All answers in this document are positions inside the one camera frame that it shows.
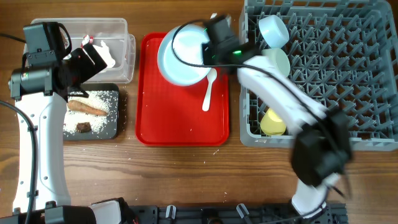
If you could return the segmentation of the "green bowl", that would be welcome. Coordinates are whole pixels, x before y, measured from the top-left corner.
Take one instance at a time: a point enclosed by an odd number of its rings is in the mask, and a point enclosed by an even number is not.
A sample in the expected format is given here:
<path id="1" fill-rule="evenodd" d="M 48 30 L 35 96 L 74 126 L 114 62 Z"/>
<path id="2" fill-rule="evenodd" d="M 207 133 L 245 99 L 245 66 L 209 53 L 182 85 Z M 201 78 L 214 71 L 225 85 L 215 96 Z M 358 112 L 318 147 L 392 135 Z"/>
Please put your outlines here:
<path id="1" fill-rule="evenodd" d="M 261 51 L 263 56 L 273 63 L 276 69 L 284 76 L 288 77 L 290 73 L 290 61 L 287 54 L 280 48 L 264 49 Z"/>

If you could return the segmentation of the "yellow plastic cup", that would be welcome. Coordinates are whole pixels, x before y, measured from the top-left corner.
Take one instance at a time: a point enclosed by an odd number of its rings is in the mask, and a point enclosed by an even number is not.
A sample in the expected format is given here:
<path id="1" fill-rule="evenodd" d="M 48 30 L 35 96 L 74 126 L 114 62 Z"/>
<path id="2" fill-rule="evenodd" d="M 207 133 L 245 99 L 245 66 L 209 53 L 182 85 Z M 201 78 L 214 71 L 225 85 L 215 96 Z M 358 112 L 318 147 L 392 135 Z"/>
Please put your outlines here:
<path id="1" fill-rule="evenodd" d="M 272 109 L 268 109 L 260 122 L 262 132 L 268 136 L 280 136 L 286 131 L 283 120 Z"/>

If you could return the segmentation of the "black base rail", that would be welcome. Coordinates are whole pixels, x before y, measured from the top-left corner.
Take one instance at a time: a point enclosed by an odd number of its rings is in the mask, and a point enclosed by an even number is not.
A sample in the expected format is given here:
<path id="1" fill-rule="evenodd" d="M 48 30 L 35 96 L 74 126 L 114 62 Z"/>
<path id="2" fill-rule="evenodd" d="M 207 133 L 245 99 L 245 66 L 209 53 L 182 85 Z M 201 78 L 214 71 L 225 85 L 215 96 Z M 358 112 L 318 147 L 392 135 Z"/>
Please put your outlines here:
<path id="1" fill-rule="evenodd" d="M 293 219 L 297 214 L 287 203 L 265 204 L 261 207 L 247 207 L 248 214 L 243 218 L 233 207 L 177 207 L 174 208 L 174 218 L 166 217 L 165 207 L 131 206 L 130 209 L 137 216 L 139 223 L 327 223 L 348 224 L 349 218 L 346 205 L 343 203 L 329 203 L 321 214 L 310 219 Z"/>

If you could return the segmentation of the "white rice pile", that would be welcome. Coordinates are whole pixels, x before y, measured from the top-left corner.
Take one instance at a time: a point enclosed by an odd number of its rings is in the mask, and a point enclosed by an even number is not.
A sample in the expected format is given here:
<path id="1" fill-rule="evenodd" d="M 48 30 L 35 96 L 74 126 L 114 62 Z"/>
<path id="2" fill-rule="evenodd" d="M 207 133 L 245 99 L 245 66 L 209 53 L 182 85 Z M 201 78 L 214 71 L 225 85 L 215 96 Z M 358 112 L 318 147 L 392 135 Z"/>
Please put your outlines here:
<path id="1" fill-rule="evenodd" d="M 68 97 L 71 100 L 80 101 L 93 108 L 103 110 L 108 114 L 106 116 L 97 116 L 86 114 L 78 111 L 71 111 L 67 106 L 67 112 L 63 122 L 63 134 L 66 137 L 78 135 L 92 135 L 94 138 L 110 137 L 117 130 L 118 125 L 118 103 L 119 92 L 116 90 L 94 90 L 88 92 L 88 97 L 78 96 L 77 92 L 73 92 Z M 87 133 L 79 133 L 76 131 L 78 123 L 89 122 L 91 131 Z"/>

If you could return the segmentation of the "red serving tray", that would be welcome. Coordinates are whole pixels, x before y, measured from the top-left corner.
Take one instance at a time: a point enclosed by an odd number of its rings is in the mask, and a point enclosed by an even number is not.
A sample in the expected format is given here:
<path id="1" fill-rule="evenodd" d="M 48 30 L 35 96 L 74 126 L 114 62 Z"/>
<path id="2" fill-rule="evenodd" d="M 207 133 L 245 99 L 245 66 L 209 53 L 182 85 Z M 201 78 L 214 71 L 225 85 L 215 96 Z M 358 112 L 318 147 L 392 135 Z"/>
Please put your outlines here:
<path id="1" fill-rule="evenodd" d="M 136 136 L 148 146 L 220 146 L 229 137 L 228 76 L 218 73 L 210 109 L 202 110 L 208 86 L 175 86 L 160 73 L 157 53 L 164 33 L 150 33 L 141 44 Z"/>

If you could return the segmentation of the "small light blue bowl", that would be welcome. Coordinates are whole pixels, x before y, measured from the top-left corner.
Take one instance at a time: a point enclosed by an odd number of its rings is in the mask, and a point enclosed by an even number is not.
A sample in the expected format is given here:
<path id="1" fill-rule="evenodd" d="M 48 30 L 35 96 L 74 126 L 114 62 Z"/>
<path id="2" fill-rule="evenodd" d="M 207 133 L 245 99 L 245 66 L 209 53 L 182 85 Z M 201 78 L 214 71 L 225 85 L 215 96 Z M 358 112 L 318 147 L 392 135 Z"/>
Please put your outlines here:
<path id="1" fill-rule="evenodd" d="M 260 19 L 258 25 L 263 39 L 270 48 L 282 48 L 290 39 L 286 25 L 276 15 Z"/>

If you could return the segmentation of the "brown carrot-like food piece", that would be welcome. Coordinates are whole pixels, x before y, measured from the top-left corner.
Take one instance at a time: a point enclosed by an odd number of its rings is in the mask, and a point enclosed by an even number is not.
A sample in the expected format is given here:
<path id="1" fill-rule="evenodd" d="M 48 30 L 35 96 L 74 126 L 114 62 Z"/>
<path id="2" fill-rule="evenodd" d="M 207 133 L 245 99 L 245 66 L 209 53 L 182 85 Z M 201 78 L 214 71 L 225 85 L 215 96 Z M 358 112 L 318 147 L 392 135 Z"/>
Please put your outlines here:
<path id="1" fill-rule="evenodd" d="M 86 113 L 86 114 L 92 114 L 92 115 L 97 115 L 97 116 L 106 116 L 108 113 L 103 111 L 103 110 L 99 110 L 96 108 L 93 108 L 87 104 L 84 104 L 80 101 L 76 101 L 76 100 L 71 100 L 67 103 L 68 108 L 71 111 L 78 111 L 78 112 L 82 112 L 82 113 Z"/>

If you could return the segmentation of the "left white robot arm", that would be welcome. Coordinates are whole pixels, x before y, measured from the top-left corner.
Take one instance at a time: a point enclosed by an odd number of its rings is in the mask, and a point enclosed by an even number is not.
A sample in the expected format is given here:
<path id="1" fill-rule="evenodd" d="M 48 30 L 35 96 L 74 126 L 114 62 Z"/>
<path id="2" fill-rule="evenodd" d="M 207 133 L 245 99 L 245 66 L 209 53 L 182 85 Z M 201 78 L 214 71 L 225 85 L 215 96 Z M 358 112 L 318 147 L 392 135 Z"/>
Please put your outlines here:
<path id="1" fill-rule="evenodd" d="M 2 223 L 136 223 L 123 198 L 73 206 L 63 160 L 63 122 L 68 91 L 87 97 L 81 84 L 106 68 L 91 44 L 74 49 L 65 26 L 40 22 L 24 27 L 27 52 L 13 71 L 10 106 L 19 120 L 19 183 L 11 216 Z"/>

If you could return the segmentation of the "large light blue plate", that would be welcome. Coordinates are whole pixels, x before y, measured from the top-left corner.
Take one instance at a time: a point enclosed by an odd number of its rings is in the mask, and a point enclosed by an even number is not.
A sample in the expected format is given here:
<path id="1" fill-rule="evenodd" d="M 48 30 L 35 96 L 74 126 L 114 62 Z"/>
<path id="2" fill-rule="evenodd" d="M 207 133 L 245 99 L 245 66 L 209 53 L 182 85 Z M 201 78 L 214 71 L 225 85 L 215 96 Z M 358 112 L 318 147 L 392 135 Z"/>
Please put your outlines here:
<path id="1" fill-rule="evenodd" d="M 202 65 L 202 43 L 209 42 L 205 29 L 196 25 L 187 25 L 176 33 L 177 27 L 166 34 L 161 41 L 157 65 L 162 76 L 171 84 L 190 86 L 205 78 L 210 68 Z"/>

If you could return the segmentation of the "grey dishwasher rack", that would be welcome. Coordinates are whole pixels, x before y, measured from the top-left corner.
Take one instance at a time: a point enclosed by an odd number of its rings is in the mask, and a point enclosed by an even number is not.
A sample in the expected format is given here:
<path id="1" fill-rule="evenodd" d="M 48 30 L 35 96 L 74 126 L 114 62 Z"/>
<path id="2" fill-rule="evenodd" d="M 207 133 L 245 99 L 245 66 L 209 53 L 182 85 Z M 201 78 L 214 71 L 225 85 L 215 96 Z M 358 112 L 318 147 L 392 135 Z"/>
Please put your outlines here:
<path id="1" fill-rule="evenodd" d="M 239 38 L 267 48 L 259 21 L 275 15 L 290 39 L 289 79 L 349 118 L 355 151 L 397 149 L 397 31 L 387 1 L 245 1 Z"/>

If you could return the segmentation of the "white napkin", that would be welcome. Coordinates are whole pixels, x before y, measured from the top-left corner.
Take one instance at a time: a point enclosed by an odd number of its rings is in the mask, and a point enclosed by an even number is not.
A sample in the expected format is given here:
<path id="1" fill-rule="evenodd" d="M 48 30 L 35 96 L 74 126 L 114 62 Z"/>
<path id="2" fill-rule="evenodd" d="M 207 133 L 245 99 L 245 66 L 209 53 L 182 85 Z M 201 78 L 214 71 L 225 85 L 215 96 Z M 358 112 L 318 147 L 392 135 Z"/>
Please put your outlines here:
<path id="1" fill-rule="evenodd" d="M 110 49 L 103 40 L 100 42 L 100 45 L 95 45 L 94 43 L 92 43 L 91 45 L 96 49 L 101 58 L 105 61 L 105 63 L 107 64 L 107 68 L 113 68 L 115 66 L 116 61 L 111 56 Z"/>

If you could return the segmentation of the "white plastic spoon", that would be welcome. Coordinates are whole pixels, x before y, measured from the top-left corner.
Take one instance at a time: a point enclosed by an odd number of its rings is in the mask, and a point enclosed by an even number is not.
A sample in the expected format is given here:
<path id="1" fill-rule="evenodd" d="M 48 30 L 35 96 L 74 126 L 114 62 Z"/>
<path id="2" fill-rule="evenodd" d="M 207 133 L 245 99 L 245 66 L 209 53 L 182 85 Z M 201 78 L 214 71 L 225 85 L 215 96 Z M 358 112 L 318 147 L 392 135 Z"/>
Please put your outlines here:
<path id="1" fill-rule="evenodd" d="M 210 109 L 210 101 L 211 101 L 211 90 L 212 90 L 212 85 L 213 82 L 217 78 L 217 71 L 215 68 L 212 68 L 209 73 L 207 74 L 207 80 L 208 80 L 208 87 L 206 89 L 206 94 L 203 100 L 202 104 L 202 110 L 203 111 L 208 111 Z"/>

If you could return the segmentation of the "brown food scrap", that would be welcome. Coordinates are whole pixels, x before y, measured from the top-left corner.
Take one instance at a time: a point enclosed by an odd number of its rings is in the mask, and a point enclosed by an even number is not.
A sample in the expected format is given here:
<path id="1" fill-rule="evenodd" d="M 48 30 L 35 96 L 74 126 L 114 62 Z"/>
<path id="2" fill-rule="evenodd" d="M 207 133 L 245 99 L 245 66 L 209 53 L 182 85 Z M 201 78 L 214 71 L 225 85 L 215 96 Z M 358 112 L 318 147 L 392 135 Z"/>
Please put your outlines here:
<path id="1" fill-rule="evenodd" d="M 79 133 L 87 133 L 91 131 L 91 124 L 89 122 L 78 123 L 76 125 L 76 131 Z"/>

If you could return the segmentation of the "black tray bin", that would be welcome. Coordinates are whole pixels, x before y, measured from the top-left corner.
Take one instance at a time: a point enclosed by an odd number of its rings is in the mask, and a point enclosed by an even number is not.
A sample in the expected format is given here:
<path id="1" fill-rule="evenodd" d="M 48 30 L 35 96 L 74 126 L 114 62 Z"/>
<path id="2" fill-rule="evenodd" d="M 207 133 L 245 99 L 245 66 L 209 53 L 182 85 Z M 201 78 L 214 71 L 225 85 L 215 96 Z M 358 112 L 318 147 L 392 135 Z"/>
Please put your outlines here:
<path id="1" fill-rule="evenodd" d="M 114 83 L 90 83 L 81 86 L 89 97 L 71 91 L 68 100 L 79 101 L 97 110 L 106 112 L 100 116 L 67 109 L 63 125 L 65 141 L 99 140 L 115 138 L 118 131 L 119 88 Z"/>

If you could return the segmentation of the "red snack wrapper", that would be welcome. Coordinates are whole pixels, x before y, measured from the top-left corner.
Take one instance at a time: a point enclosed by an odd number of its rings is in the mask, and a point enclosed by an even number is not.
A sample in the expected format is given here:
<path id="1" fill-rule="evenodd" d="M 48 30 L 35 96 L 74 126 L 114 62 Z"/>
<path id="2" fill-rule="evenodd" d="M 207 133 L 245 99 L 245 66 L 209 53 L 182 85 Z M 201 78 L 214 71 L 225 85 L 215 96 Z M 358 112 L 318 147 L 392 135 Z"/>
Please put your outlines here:
<path id="1" fill-rule="evenodd" d="M 86 44 L 92 44 L 93 40 L 94 40 L 94 37 L 92 35 L 85 35 L 81 42 L 81 48 L 83 48 L 83 46 Z"/>

